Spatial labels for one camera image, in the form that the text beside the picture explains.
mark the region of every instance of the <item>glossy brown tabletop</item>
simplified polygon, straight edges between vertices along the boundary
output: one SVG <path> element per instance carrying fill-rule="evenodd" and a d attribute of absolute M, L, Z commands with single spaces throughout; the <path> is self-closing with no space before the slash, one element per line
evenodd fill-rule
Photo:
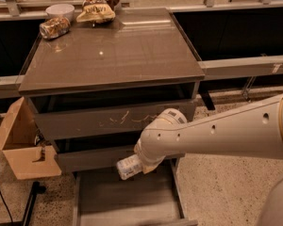
<path fill-rule="evenodd" d="M 19 88 L 22 95 L 61 94 L 189 83 L 204 78 L 168 11 L 116 11 L 112 23 L 72 23 L 42 39 Z"/>

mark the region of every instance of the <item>floor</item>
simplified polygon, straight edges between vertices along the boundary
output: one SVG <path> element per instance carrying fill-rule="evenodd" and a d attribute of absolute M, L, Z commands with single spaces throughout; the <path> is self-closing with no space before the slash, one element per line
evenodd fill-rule
<path fill-rule="evenodd" d="M 261 100 L 283 88 L 253 89 Z M 211 93 L 216 111 L 207 111 L 201 99 L 195 120 L 247 104 L 240 91 Z M 269 190 L 283 171 L 283 160 L 187 154 L 177 170 L 183 206 L 199 225 L 255 225 Z M 75 179 L 71 174 L 40 179 L 46 192 L 38 195 L 30 225 L 67 226 L 73 222 Z M 17 181 L 0 153 L 0 187 L 14 221 L 21 220 L 33 181 Z M 0 223 L 9 222 L 0 199 Z"/>

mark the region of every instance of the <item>cardboard box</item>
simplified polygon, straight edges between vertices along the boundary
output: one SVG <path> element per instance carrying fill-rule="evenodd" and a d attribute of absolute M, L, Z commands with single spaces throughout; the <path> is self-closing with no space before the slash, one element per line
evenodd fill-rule
<path fill-rule="evenodd" d="M 46 146 L 45 160 L 38 161 L 42 148 L 34 145 L 36 130 L 33 114 L 24 98 L 10 106 L 1 122 L 0 151 L 19 180 L 61 175 L 53 146 Z"/>

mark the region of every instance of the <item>white bowl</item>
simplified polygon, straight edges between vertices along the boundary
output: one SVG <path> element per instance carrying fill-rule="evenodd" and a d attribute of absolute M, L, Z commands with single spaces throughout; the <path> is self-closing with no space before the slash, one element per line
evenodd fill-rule
<path fill-rule="evenodd" d="M 69 22 L 74 18 L 75 7 L 71 4 L 55 4 L 46 9 L 49 18 L 66 17 Z"/>

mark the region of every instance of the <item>chip bag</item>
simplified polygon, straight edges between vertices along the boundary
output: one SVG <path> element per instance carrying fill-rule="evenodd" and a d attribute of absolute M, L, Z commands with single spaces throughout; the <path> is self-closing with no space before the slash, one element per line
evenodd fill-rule
<path fill-rule="evenodd" d="M 92 22 L 101 24 L 113 21 L 115 18 L 114 7 L 120 0 L 85 0 L 83 2 L 83 12 L 77 16 L 76 21 Z"/>

